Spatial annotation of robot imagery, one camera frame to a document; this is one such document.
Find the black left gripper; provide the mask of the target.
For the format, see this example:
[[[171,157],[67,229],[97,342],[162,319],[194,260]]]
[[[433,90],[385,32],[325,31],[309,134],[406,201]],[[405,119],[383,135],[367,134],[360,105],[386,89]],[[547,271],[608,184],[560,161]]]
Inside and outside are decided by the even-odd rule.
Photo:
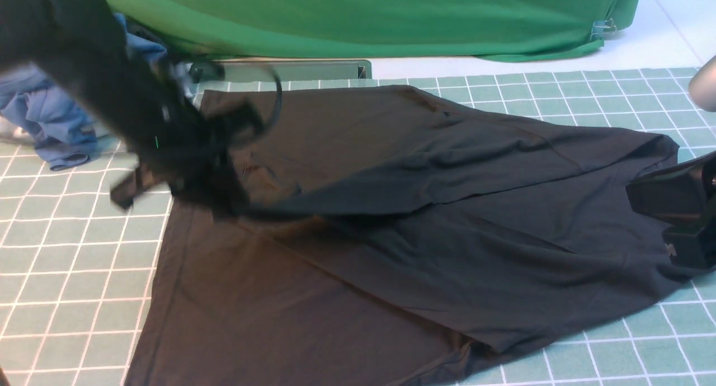
[[[166,184],[181,201],[235,217],[248,210],[250,198],[235,171],[230,151],[266,134],[266,119],[251,101],[204,121],[209,136],[201,144],[135,151],[138,164],[110,190],[111,202],[130,210],[148,190]]]

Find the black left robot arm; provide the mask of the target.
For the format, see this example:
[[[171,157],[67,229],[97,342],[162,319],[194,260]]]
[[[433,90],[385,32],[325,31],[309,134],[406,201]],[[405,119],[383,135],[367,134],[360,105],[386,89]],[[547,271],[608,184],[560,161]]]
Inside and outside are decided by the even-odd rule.
[[[211,119],[184,95],[164,62],[148,63],[128,45],[106,0],[2,0],[2,70],[33,63],[138,156],[112,188],[129,210],[166,184],[177,199],[222,216],[267,217],[251,205],[230,149],[260,139],[278,121],[282,86],[269,119],[253,103]]]

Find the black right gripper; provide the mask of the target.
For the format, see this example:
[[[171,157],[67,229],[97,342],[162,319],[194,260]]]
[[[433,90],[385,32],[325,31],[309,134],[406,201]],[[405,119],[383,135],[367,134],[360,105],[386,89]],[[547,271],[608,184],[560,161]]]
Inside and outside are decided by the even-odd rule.
[[[626,194],[635,213],[669,224],[662,238],[673,264],[714,268],[714,154],[636,178],[626,186]]]

